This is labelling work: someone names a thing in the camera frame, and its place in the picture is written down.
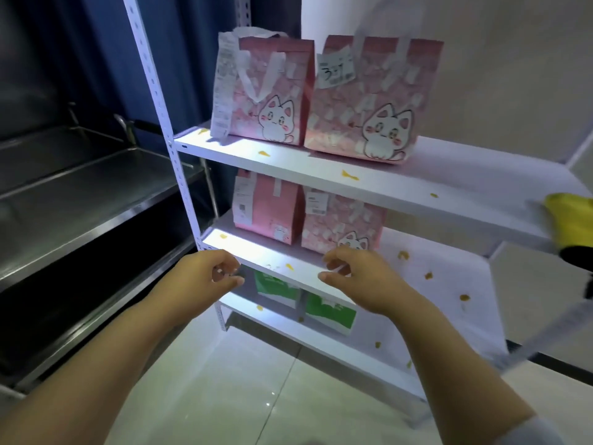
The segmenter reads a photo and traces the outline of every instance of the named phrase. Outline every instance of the white wall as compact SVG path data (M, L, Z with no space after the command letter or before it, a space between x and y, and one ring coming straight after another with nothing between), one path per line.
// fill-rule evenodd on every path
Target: white wall
M377 0L302 0L302 37L353 34ZM593 127L593 0L427 0L421 37L445 43L421 134L539 158L569 156ZM389 36L388 22L372 33ZM593 148L574 171L593 189ZM476 253L493 241L398 212L388 226ZM521 342L579 299L586 272L506 246L493 262L507 337ZM593 325L548 353L593 371Z

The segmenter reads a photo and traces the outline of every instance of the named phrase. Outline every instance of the green and white package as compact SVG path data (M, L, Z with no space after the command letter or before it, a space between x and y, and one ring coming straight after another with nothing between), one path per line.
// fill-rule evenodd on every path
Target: green and white package
M305 313L326 326L342 334L349 335L356 319L356 310L323 299L318 295L307 294Z
M253 273L256 276L258 294L292 308L297 307L301 298L301 290L298 287L257 270L254 270Z

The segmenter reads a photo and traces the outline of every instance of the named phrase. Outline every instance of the pink paper bag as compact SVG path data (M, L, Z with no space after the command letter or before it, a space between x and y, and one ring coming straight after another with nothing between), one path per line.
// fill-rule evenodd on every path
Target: pink paper bag
M315 80L314 42L288 37L243 37L239 39L239 48L251 54L246 73L258 93L271 67L272 53L285 53L286 60L271 93L259 102L247 95L237 78L230 134L302 145Z
M245 206L239 205L237 194L233 197L233 220L237 228L253 231L266 237L292 244L302 232L305 216L305 198L302 186L271 176L252 174L239 169L242 178L255 178L251 224L241 223L236 213Z
M352 44L329 36L324 54ZM356 78L315 88L305 147L401 164L418 137L443 43L412 39L406 62L394 62L397 38L366 37Z
M305 215L301 246L323 254L340 245L374 250L386 216L385 208L330 194L325 215Z

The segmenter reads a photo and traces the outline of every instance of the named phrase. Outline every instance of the left hand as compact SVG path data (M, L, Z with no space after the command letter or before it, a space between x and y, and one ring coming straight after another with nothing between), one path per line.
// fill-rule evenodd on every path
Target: left hand
M239 262L225 250L186 254L141 302L174 327L197 317L224 294L242 285Z

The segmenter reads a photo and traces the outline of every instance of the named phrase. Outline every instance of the cat illustration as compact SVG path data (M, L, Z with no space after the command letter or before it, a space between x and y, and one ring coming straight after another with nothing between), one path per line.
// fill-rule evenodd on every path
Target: cat illustration
M411 110L395 113L391 103L385 104L362 126L367 140L365 155L383 161L400 161L406 154L398 152L408 144L414 114Z
M273 96L260 111L258 118L263 127L264 139L275 142L292 142L290 135L295 128L294 104L292 100L280 104L280 98Z
M356 231L352 231L338 240L337 246L340 245L348 245L350 248L354 248L355 250L368 250L369 240L366 237L357 239Z

